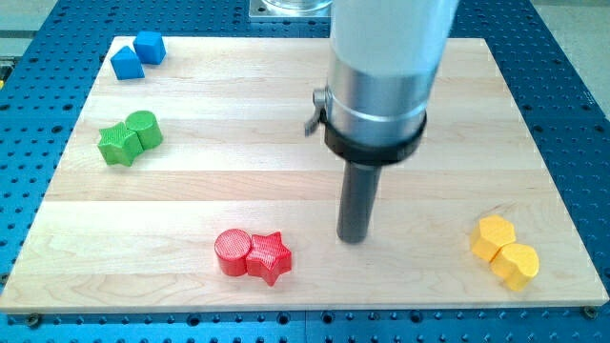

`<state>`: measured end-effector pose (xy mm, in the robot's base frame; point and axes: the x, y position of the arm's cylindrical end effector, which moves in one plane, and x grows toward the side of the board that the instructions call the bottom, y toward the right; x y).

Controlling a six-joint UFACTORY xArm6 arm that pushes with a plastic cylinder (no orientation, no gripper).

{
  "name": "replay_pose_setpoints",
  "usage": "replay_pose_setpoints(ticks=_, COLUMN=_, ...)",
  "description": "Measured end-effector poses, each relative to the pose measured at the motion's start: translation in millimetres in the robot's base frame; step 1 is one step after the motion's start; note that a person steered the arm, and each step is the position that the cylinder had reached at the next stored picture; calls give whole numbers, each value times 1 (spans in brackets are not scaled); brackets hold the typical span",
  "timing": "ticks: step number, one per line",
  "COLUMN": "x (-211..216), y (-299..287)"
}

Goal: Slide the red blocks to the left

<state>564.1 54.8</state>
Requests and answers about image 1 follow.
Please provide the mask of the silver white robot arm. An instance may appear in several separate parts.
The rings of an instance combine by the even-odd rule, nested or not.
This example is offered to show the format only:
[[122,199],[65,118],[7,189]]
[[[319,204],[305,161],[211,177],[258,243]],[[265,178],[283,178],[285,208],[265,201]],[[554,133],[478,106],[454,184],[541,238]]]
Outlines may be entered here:
[[418,146],[458,0],[335,0],[330,64],[306,134],[343,159],[397,163]]

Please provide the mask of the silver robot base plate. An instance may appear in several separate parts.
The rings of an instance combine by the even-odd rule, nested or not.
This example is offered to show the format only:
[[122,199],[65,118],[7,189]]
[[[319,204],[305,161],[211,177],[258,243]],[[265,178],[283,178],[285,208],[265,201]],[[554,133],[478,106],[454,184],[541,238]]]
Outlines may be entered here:
[[249,0],[251,19],[328,17],[333,0]]

